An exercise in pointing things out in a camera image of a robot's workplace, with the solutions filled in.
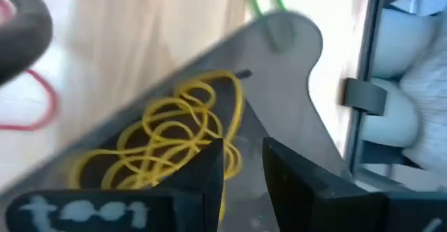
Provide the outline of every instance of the red wire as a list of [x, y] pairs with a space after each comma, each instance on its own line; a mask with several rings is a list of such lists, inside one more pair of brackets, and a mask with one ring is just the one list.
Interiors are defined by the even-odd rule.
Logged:
[[41, 75], [32, 70], [26, 71], [29, 75], [32, 75], [37, 82], [39, 82], [43, 89], [47, 92], [50, 105], [47, 109], [47, 112], [44, 114], [42, 118], [33, 124], [28, 125], [16, 125], [16, 124], [0, 124], [0, 130], [12, 130], [12, 131], [35, 131], [40, 128], [46, 126], [50, 123], [53, 118], [56, 116], [57, 111], [59, 109], [58, 104], [58, 96], [53, 87], [49, 84], [47, 80], [45, 80]]

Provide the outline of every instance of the black tire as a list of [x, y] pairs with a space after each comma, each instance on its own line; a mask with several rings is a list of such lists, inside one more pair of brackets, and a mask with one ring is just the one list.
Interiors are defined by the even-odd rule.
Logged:
[[0, 26], [0, 85], [26, 70], [52, 38], [50, 12], [42, 0], [9, 0], [15, 16]]

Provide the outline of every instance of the yellow rope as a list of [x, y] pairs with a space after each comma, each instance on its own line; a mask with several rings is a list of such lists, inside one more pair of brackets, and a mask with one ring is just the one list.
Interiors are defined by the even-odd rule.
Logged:
[[[216, 79], [231, 79], [235, 87], [235, 110], [228, 130], [224, 136], [222, 123], [219, 118], [211, 112], [216, 103], [216, 92], [207, 84]], [[208, 92], [209, 99], [202, 102], [200, 99], [189, 94], [192, 89], [202, 89]], [[163, 177], [171, 175], [184, 164], [186, 164], [195, 154], [200, 151], [200, 147], [211, 143], [205, 139], [206, 136], [213, 138], [224, 138], [224, 154], [226, 167], [224, 179], [234, 177], [242, 169], [242, 157], [239, 151], [231, 144], [240, 127], [242, 113], [244, 112], [244, 90], [242, 83], [229, 71], [210, 71], [199, 75], [182, 85], [180, 85], [173, 95], [164, 99], [159, 99], [149, 104], [142, 116], [142, 119], [128, 126], [119, 136], [116, 150], [92, 150], [83, 154], [76, 162], [69, 176], [70, 187], [80, 189], [80, 176], [87, 163], [95, 156], [111, 154], [117, 155], [119, 160], [115, 162], [105, 172], [101, 181], [102, 189], [141, 189], [143, 187], [156, 186]], [[177, 106], [177, 110], [158, 113], [166, 106]], [[185, 124], [171, 120], [173, 117], [190, 115], [197, 124], [199, 130], [196, 133]], [[151, 128], [151, 123], [160, 122], [155, 128]], [[216, 131], [208, 128], [210, 123], [216, 125]], [[181, 128], [188, 135], [188, 139], [166, 138], [163, 132], [170, 128]], [[126, 147], [132, 134], [143, 129], [149, 136], [149, 142], [142, 147]], [[164, 151], [161, 156], [154, 156], [155, 150]], [[184, 154], [180, 161], [173, 161], [173, 157], [179, 153]], [[139, 166], [132, 164], [140, 161]], [[128, 168], [133, 173], [124, 178], [121, 182], [114, 182], [116, 174], [123, 168]], [[225, 213], [225, 192], [222, 196], [221, 212], [219, 218], [222, 219]]]

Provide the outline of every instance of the yellow cord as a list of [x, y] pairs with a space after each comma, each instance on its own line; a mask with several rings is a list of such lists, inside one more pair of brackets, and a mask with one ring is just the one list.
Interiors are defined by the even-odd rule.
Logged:
[[[222, 123], [219, 118], [211, 112], [216, 103], [216, 92], [207, 84], [216, 79], [231, 79], [235, 87], [235, 110], [228, 130], [224, 136]], [[209, 99], [202, 102], [200, 99], [190, 95], [192, 89], [202, 89], [209, 93]], [[95, 156], [111, 154], [117, 155], [119, 160], [115, 162], [105, 172], [101, 181], [102, 189], [141, 189], [143, 187], [156, 186], [163, 177], [171, 175], [184, 164], [186, 164], [204, 145], [211, 143], [205, 136], [213, 138], [224, 138], [224, 154], [226, 167], [224, 179], [234, 177], [242, 169], [242, 157], [239, 151], [231, 144], [240, 127], [242, 113], [244, 112], [244, 90], [242, 83], [229, 71], [209, 71], [199, 75], [182, 85], [180, 85], [173, 95], [164, 99], [159, 99], [149, 104], [138, 122], [128, 126], [119, 136], [116, 150], [92, 150], [83, 154], [76, 162], [69, 176], [70, 187], [80, 189], [80, 176], [87, 163]], [[166, 106], [177, 106], [177, 110], [169, 110], [159, 113], [160, 109]], [[180, 115], [190, 115], [197, 124], [197, 133], [185, 124], [171, 120]], [[151, 124], [161, 122], [155, 128]], [[210, 123], [216, 126], [216, 131], [208, 128]], [[181, 128], [188, 135], [188, 139], [166, 138], [163, 132], [169, 128]], [[142, 147], [126, 147], [132, 134], [143, 129], [149, 136], [149, 142]], [[164, 151], [160, 156], [154, 156], [154, 151]], [[185, 154], [178, 161], [179, 154]], [[124, 178], [121, 182], [114, 182], [116, 174], [123, 168], [128, 168], [133, 173]], [[225, 191], [223, 192], [221, 211], [219, 218], [223, 218], [225, 213]]]

